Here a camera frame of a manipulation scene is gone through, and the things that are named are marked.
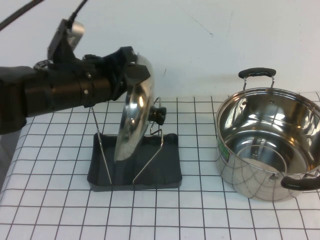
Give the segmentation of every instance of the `pot lid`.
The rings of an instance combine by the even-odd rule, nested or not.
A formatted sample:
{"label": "pot lid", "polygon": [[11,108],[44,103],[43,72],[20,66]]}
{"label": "pot lid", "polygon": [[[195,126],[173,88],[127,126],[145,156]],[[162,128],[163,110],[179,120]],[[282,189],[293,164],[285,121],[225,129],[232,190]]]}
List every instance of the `pot lid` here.
{"label": "pot lid", "polygon": [[153,69],[151,63],[141,55],[137,56],[136,63],[146,66],[150,77],[138,84],[127,84],[114,161],[126,160],[134,153],[150,123],[149,114],[154,104]]}

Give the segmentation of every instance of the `white grid tablecloth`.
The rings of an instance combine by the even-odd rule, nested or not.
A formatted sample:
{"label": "white grid tablecloth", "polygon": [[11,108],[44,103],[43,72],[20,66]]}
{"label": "white grid tablecloth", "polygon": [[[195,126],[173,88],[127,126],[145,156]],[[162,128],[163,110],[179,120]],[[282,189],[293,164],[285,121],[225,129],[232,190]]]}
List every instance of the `white grid tablecloth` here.
{"label": "white grid tablecloth", "polygon": [[[320,103],[317,93],[302,95]],[[261,202],[223,182],[214,116],[226,98],[162,99],[162,129],[179,136],[179,189],[90,191],[96,126],[89,109],[29,118],[0,194],[0,240],[320,239],[318,191]],[[123,104],[94,107],[103,134],[118,134]]]}

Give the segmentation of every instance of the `black lid knob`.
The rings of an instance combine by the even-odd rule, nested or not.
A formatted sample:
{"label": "black lid knob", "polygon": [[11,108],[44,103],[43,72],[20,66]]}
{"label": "black lid knob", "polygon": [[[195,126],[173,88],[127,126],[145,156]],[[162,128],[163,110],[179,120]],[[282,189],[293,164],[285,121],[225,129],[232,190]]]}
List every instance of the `black lid knob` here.
{"label": "black lid knob", "polygon": [[149,112],[149,121],[155,121],[157,124],[163,125],[165,123],[166,114],[167,108],[152,106]]}

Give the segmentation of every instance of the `black pot handle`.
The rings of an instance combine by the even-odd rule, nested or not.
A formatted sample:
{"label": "black pot handle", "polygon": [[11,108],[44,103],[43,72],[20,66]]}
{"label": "black pot handle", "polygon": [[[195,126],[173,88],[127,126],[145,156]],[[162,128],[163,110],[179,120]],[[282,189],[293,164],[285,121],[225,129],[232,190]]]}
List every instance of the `black pot handle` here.
{"label": "black pot handle", "polygon": [[281,186],[285,189],[296,191],[311,191],[320,189],[320,176],[305,179],[293,179],[285,176],[281,180]]}
{"label": "black pot handle", "polygon": [[276,75],[277,71],[271,68],[264,68],[264,67],[254,67],[249,68],[246,70],[242,70],[239,72],[238,76],[239,78],[248,78],[248,77],[258,77],[258,76],[267,76],[269,78],[272,78],[274,75]]}

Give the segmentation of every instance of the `black tray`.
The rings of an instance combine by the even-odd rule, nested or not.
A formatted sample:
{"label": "black tray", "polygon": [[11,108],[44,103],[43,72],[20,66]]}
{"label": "black tray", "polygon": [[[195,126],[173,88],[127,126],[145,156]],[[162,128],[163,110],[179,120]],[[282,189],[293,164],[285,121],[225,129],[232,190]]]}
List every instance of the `black tray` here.
{"label": "black tray", "polygon": [[181,185],[178,136],[167,134],[163,137],[160,152],[147,165],[133,184],[133,179],[160,148],[160,136],[143,136],[133,155],[123,161],[114,162],[116,136],[100,134],[106,165],[99,144],[98,134],[93,136],[93,151],[87,181],[94,192],[126,191],[146,189],[170,189]]}

